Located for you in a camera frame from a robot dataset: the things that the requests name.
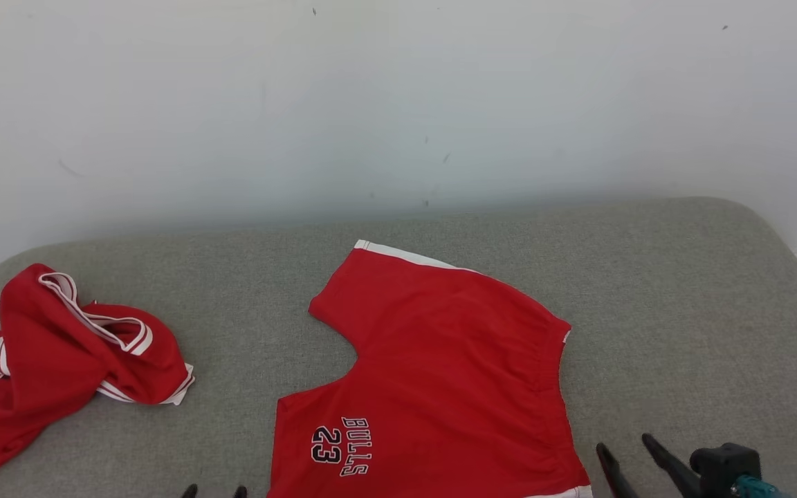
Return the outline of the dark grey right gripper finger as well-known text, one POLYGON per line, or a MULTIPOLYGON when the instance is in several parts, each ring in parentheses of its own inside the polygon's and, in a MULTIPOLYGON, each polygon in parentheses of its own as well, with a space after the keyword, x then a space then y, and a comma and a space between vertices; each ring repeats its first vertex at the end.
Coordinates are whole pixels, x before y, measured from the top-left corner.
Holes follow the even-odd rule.
POLYGON ((657 466, 668 474, 682 498, 702 498, 698 474, 671 454, 651 433, 642 434, 642 444, 657 466))
POLYGON ((620 464, 607 445, 598 443, 596 454, 614 498, 638 498, 638 493, 623 475, 620 464))

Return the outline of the red Bulls shorts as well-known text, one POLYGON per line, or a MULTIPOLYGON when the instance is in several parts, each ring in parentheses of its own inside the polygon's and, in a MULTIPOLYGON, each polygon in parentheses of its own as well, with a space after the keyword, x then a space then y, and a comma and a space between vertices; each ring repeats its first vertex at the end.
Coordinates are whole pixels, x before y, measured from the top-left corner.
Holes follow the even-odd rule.
POLYGON ((594 498, 560 391, 571 326, 522 291, 360 240, 308 311, 357 359, 279 399, 266 498, 594 498))

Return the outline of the red Bulls jersey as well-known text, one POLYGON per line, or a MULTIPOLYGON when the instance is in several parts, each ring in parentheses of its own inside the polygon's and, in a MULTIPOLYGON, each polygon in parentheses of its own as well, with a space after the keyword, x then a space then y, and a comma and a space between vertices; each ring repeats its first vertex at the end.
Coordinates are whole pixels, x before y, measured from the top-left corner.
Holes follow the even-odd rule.
POLYGON ((173 332, 145 310, 79 302, 76 281, 33 264, 0 296, 0 467, 96 394, 179 405, 195 382, 173 332))

